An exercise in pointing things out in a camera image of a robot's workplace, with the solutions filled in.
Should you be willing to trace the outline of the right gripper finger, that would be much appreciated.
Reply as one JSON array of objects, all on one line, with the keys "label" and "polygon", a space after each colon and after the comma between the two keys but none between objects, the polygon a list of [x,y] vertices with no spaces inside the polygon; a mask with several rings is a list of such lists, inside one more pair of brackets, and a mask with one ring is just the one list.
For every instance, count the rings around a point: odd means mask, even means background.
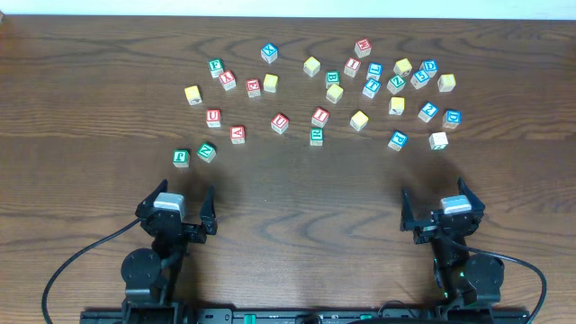
[{"label": "right gripper finger", "polygon": [[415,228],[415,218],[410,205],[410,198],[406,188],[401,189],[401,217],[400,217],[400,229],[402,231],[410,231]]},{"label": "right gripper finger", "polygon": [[458,178],[457,185],[459,193],[468,199],[474,212],[483,212],[485,210],[485,204],[473,193],[461,177]]}]

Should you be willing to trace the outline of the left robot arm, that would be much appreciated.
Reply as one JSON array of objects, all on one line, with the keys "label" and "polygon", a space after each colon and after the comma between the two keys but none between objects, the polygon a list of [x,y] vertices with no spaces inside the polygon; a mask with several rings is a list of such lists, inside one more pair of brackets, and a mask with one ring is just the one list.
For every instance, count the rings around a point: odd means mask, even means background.
[{"label": "left robot arm", "polygon": [[153,238],[150,248],[130,252],[121,265],[126,283],[122,304],[123,323],[189,323],[194,313],[173,297],[187,246],[204,244],[218,230],[214,188],[207,191],[199,212],[201,222],[184,222],[185,198],[167,191],[167,180],[148,195],[135,215]]}]

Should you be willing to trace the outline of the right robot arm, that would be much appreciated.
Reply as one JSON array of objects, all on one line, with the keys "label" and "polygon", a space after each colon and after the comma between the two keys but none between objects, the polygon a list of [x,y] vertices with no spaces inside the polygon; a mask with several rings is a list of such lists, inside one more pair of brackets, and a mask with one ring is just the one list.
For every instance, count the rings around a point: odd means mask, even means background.
[{"label": "right robot arm", "polygon": [[479,228],[485,205],[463,179],[457,185],[458,195],[443,198],[440,209],[420,219],[403,189],[400,229],[412,232],[415,244],[432,247],[435,281],[446,297],[435,315],[442,320],[494,323],[492,306],[500,301],[505,266],[495,256],[472,252],[466,245],[465,238]]}]

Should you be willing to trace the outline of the red A block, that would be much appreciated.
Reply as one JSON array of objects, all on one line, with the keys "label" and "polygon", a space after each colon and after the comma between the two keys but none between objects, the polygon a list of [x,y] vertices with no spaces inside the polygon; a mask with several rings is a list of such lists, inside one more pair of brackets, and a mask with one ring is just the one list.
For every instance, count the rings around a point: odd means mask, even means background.
[{"label": "red A block", "polygon": [[245,127],[242,125],[230,128],[230,140],[233,144],[244,144],[246,142]]}]

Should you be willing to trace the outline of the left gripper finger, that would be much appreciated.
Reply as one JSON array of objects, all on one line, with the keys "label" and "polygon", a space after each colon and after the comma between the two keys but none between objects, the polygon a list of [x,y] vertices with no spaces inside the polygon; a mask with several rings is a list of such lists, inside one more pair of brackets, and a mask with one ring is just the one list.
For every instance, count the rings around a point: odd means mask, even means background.
[{"label": "left gripper finger", "polygon": [[137,208],[136,212],[149,212],[154,209],[154,201],[158,198],[161,193],[167,191],[167,180],[164,179],[160,182],[155,190],[152,191],[144,200],[142,200]]},{"label": "left gripper finger", "polygon": [[214,193],[215,189],[213,186],[208,188],[205,199],[202,203],[202,207],[199,212],[199,217],[201,219],[202,225],[206,228],[217,228],[218,223],[216,220],[216,213],[214,208]]}]

